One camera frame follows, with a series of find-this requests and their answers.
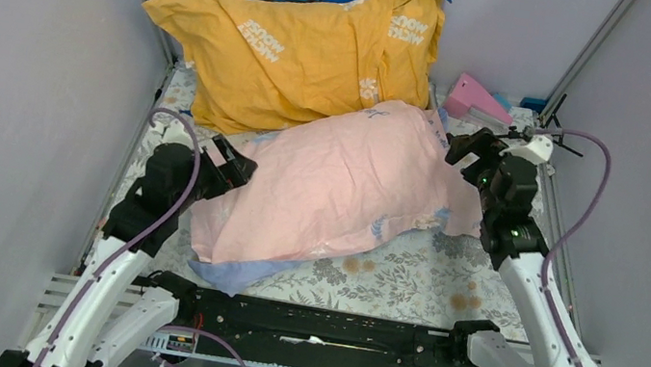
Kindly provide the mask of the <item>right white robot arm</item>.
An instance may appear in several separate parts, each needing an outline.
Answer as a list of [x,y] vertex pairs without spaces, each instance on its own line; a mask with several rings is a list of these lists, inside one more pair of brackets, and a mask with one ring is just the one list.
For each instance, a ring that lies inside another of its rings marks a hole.
[[583,346],[552,275],[555,252],[533,216],[538,165],[551,157],[553,143],[539,135],[507,145],[491,130],[447,137],[445,160],[461,171],[480,195],[483,249],[516,303],[533,360],[526,361],[489,323],[460,324],[446,349],[452,367],[599,367]]

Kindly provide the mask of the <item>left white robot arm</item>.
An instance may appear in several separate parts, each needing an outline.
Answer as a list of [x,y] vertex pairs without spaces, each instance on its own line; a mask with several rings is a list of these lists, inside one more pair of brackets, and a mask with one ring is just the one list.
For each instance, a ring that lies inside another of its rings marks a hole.
[[114,319],[121,296],[176,232],[180,215],[194,202],[244,187],[258,169],[224,136],[212,140],[221,156],[188,143],[185,131],[154,148],[144,173],[111,210],[91,263],[46,328],[22,350],[0,355],[0,367],[118,367],[158,328],[187,326],[195,316],[192,298],[160,282]]

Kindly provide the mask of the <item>blue Elsa pillowcase pink inside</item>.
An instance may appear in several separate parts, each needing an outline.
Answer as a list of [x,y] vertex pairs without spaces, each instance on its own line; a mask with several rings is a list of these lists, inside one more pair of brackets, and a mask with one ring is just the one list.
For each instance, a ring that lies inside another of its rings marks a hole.
[[446,161],[443,124],[435,110],[393,100],[249,139],[249,182],[190,209],[192,270],[234,296],[411,230],[477,236],[480,197]]

